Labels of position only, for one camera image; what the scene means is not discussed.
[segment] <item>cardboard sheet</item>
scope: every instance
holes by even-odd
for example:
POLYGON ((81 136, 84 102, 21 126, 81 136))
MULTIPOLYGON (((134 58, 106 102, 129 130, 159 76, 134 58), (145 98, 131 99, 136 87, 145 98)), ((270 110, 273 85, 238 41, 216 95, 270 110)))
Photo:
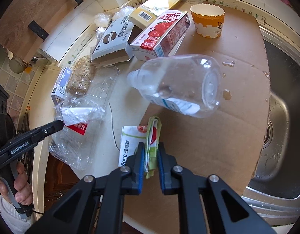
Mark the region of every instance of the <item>cardboard sheet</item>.
MULTIPOLYGON (((186 6, 181 9, 189 10, 190 4, 186 6)), ((235 9, 224 10, 221 37, 203 38, 191 24, 176 54, 214 57, 225 73, 220 89, 228 89, 231 99, 222 99, 218 110, 205 119, 151 104, 141 125, 158 115, 162 121, 160 141, 179 165, 201 176, 217 174, 241 195, 261 153, 269 113, 270 79, 265 75, 269 73, 268 62, 257 21, 235 9), (222 63, 232 61, 233 67, 222 63)), ((158 171, 144 181, 140 196, 125 197, 124 212, 153 232, 179 233, 177 196, 161 193, 158 171)))

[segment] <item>finger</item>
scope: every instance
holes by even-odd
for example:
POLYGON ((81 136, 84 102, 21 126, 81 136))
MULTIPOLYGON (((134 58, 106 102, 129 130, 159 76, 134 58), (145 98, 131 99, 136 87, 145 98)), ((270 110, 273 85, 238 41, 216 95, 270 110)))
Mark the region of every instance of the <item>finger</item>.
POLYGON ((28 181, 28 175, 26 173, 19 174, 14 182, 14 187, 17 191, 20 191, 28 181))
POLYGON ((31 193, 24 201, 21 202, 22 205, 31 205, 33 201, 33 194, 31 193))
POLYGON ((26 183, 26 185, 15 194, 15 200, 17 202, 22 202, 24 201, 26 198, 28 198, 30 196, 30 194, 32 193, 32 188, 29 185, 29 183, 26 183))
POLYGON ((23 174, 25 172, 24 171, 24 165, 20 161, 18 161, 18 163, 17 163, 17 171, 18 171, 19 174, 23 174))
POLYGON ((0 179, 0 193, 2 195, 7 195, 7 193, 8 193, 8 188, 1 179, 0 179))

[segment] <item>paper cup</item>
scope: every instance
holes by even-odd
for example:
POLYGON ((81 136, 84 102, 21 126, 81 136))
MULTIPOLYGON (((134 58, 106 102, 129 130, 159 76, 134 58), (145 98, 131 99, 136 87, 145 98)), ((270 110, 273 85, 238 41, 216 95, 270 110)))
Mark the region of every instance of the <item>paper cup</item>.
POLYGON ((206 38, 220 37, 225 11, 214 4, 196 4, 190 8, 196 31, 206 38))

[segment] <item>blue gripper pad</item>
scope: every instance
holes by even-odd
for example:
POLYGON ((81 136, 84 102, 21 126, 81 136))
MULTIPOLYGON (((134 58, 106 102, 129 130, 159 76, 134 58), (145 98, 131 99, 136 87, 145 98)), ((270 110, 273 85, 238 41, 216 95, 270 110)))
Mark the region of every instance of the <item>blue gripper pad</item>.
POLYGON ((145 164, 145 145, 143 145, 142 150, 141 150, 141 159, 140 159, 140 166, 139 166, 138 194, 141 194, 141 190, 142 190, 144 164, 145 164))
POLYGON ((159 168, 160 186, 161 186, 162 193, 164 193, 164 191, 165 191, 164 168, 163 168, 163 162, 162 162, 160 150, 158 150, 157 162, 158 162, 158 168, 159 168))

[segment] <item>wooden cabinet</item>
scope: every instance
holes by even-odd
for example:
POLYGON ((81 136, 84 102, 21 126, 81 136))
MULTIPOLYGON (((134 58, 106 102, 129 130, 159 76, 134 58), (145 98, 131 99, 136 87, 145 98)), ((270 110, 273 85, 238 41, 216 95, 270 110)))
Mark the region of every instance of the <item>wooden cabinet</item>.
POLYGON ((75 0, 13 0, 0 19, 0 44, 29 62, 43 42, 28 28, 31 21, 50 33, 76 6, 75 0))
POLYGON ((77 182, 79 178, 71 167, 49 154, 45 176, 44 211, 51 208, 77 182))

